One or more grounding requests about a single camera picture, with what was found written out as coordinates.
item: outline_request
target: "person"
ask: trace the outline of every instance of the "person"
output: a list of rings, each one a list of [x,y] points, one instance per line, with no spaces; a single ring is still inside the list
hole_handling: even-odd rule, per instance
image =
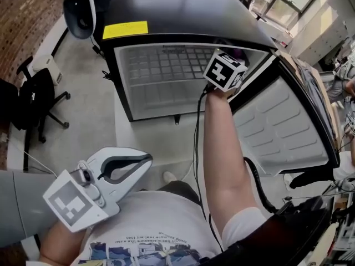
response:
[[[290,183],[290,187],[295,189],[297,187],[309,185],[317,181],[339,181],[350,176],[355,175],[355,141],[354,136],[350,133],[346,134],[350,144],[350,151],[340,152],[340,166],[337,168],[324,169],[322,167],[317,171],[304,172],[295,177]]]
[[[121,212],[86,231],[70,233],[58,222],[40,248],[41,265],[199,265],[221,250],[205,221],[201,202],[185,182],[164,173],[158,191],[128,194]],[[224,249],[265,221],[253,196],[226,95],[207,95],[204,179],[209,211]]]
[[[347,96],[355,97],[355,64],[348,58],[343,59],[333,81],[327,87],[327,95],[331,103],[343,100]]]

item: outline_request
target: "sneaker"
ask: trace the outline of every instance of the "sneaker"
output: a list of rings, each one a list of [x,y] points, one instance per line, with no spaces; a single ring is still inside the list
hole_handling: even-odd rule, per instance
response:
[[[164,171],[163,172],[163,180],[166,184],[168,184],[171,181],[176,181],[178,179],[170,171]]]

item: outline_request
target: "sticker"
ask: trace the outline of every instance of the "sticker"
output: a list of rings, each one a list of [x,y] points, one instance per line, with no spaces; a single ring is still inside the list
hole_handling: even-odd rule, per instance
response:
[[[148,33],[148,23],[146,21],[111,24],[105,27],[102,39],[146,33]]]

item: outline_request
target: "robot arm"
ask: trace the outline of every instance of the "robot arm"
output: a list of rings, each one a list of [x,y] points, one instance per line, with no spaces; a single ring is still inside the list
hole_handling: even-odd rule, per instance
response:
[[[103,148],[75,171],[64,170],[43,195],[60,221],[77,232],[119,213],[117,204],[148,171],[153,158],[125,148]],[[124,171],[115,178],[115,171]]]

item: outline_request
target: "chair leg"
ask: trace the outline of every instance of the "chair leg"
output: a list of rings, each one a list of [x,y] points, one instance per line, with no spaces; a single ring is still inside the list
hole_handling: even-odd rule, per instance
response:
[[[53,114],[51,114],[50,112],[48,112],[48,116],[50,118],[52,118],[53,120],[55,120],[57,123],[59,123],[63,128],[67,129],[69,127],[69,123],[68,122],[61,122],[58,118],[56,118]]]
[[[42,117],[41,119],[39,119],[38,141],[41,143],[45,143],[45,141],[46,141],[46,138],[43,136],[44,123],[45,123],[45,117]]]
[[[64,97],[65,97],[67,100],[69,100],[70,97],[71,97],[71,95],[70,95],[67,91],[61,93],[59,96],[57,96],[57,97],[54,99],[53,105],[55,105],[59,100],[61,100],[61,99],[64,98]]]

